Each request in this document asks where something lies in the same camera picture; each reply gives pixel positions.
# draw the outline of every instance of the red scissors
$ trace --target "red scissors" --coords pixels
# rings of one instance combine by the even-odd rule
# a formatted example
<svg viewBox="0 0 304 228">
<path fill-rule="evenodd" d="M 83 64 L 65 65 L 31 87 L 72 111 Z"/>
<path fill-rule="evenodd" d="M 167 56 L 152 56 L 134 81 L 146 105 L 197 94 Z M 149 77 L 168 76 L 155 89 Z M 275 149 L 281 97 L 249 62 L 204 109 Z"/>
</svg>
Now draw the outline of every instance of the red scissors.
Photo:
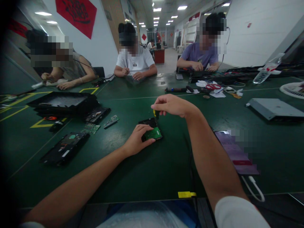
<svg viewBox="0 0 304 228">
<path fill-rule="evenodd" d="M 205 88 L 208 90 L 216 90 L 216 89 L 221 89 L 222 87 L 218 84 L 207 84 Z"/>
</svg>

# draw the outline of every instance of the person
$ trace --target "person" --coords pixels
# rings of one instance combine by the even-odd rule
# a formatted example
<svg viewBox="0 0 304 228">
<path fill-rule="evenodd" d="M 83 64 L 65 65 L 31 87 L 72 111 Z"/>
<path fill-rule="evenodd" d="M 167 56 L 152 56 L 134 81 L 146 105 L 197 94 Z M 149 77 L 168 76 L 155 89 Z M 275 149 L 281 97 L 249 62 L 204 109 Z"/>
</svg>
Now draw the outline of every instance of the person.
<svg viewBox="0 0 304 228">
<path fill-rule="evenodd" d="M 149 51 L 150 51 L 151 55 L 153 55 L 154 51 L 155 51 L 155 46 L 154 46 L 154 40 L 153 39 L 150 40 L 147 47 L 149 48 Z"/>
<path fill-rule="evenodd" d="M 134 26 L 120 23 L 118 26 L 119 42 L 124 47 L 119 52 L 114 74 L 117 77 L 131 75 L 134 80 L 141 80 L 157 74 L 152 55 L 139 45 Z"/>
<path fill-rule="evenodd" d="M 199 42 L 194 42 L 187 46 L 177 61 L 177 67 L 202 71 L 210 64 L 207 71 L 217 71 L 219 68 L 219 55 L 217 54 L 216 40 L 220 32 L 224 30 L 224 13 L 212 13 L 206 18 L 206 22 L 203 22 L 203 17 L 201 17 L 200 28 L 197 32 Z"/>
<path fill-rule="evenodd" d="M 33 65 L 53 67 L 51 73 L 43 73 L 41 78 L 52 83 L 65 79 L 57 88 L 66 90 L 98 77 L 91 63 L 75 52 L 71 48 L 71 43 L 49 42 L 47 33 L 40 29 L 28 30 L 26 38 L 26 46 L 31 49 Z"/>
<path fill-rule="evenodd" d="M 170 113 L 186 120 L 194 162 L 210 201 L 217 226 L 219 228 L 269 228 L 266 220 L 250 203 L 230 158 L 200 110 L 192 103 L 172 94 L 159 96 L 151 108 L 160 111 L 160 118 L 170 118 L 167 116 Z M 121 148 L 81 171 L 38 203 L 23 219 L 25 225 L 31 224 L 26 222 L 37 222 L 51 228 L 59 227 L 67 222 L 85 205 L 124 159 L 136 155 L 145 147 L 155 143 L 155 139 L 145 142 L 141 140 L 143 134 L 152 129 L 148 125 L 137 125 Z M 144 204 L 126 203 L 98 228 L 110 226 L 186 227 L 182 222 L 183 216 L 178 217 L 179 213 L 172 212 L 172 209 L 177 212 L 178 207 L 173 208 L 167 205 L 166 202 L 160 201 Z"/>
<path fill-rule="evenodd" d="M 64 61 L 64 53 L 62 49 L 56 49 L 56 60 Z M 68 81 L 57 85 L 57 88 L 66 90 L 77 85 L 93 81 L 97 78 L 97 73 L 91 66 L 91 63 L 82 55 L 73 52 L 73 60 L 70 61 L 69 66 L 53 67 L 52 72 L 43 73 L 41 78 L 51 82 L 57 82 L 61 78 Z"/>
</svg>

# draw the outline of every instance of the black cable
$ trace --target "black cable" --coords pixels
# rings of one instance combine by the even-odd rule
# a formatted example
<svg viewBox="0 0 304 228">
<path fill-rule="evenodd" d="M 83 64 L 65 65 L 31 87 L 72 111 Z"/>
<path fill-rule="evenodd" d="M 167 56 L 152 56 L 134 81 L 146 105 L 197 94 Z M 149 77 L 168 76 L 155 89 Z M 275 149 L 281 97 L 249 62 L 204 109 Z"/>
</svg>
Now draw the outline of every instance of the black cable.
<svg viewBox="0 0 304 228">
<path fill-rule="evenodd" d="M 230 28 L 229 27 L 227 27 L 228 29 L 229 29 L 229 36 L 228 36 L 228 40 L 227 40 L 227 43 L 226 43 L 226 47 L 227 47 L 227 44 L 228 44 L 228 42 L 229 42 L 229 37 L 230 37 Z M 223 59 L 222 59 L 222 62 L 221 62 L 221 64 L 220 64 L 220 66 L 222 65 L 222 63 L 223 63 L 223 61 L 224 61 L 224 55 L 225 54 L 223 54 Z"/>
</svg>

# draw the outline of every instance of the white wall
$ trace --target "white wall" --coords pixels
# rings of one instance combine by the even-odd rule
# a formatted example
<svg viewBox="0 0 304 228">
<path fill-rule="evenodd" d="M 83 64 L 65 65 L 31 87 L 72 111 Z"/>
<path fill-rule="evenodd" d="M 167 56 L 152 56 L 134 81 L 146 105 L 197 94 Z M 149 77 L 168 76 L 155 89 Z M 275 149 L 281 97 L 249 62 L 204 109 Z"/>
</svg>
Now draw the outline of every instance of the white wall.
<svg viewBox="0 0 304 228">
<path fill-rule="evenodd" d="M 303 20 L 303 0 L 233 0 L 227 14 L 231 35 L 224 63 L 264 65 L 301 34 Z"/>
<path fill-rule="evenodd" d="M 62 32 L 69 36 L 69 41 L 73 43 L 75 51 L 88 59 L 93 67 L 104 67 L 105 75 L 113 73 L 118 52 L 101 1 L 90 0 L 97 8 L 91 39 L 56 12 L 55 0 L 43 0 L 43 2 Z"/>
</svg>

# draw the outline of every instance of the red diamond decoration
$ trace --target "red diamond decoration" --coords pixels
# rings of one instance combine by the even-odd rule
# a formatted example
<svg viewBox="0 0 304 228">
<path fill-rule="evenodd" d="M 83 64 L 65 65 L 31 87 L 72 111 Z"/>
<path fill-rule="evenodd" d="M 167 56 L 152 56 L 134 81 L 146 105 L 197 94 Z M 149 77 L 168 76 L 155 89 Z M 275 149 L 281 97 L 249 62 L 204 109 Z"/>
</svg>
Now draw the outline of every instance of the red diamond decoration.
<svg viewBox="0 0 304 228">
<path fill-rule="evenodd" d="M 147 38 L 146 35 L 143 34 L 142 39 L 143 39 L 143 40 L 146 40 L 146 38 Z"/>
</svg>

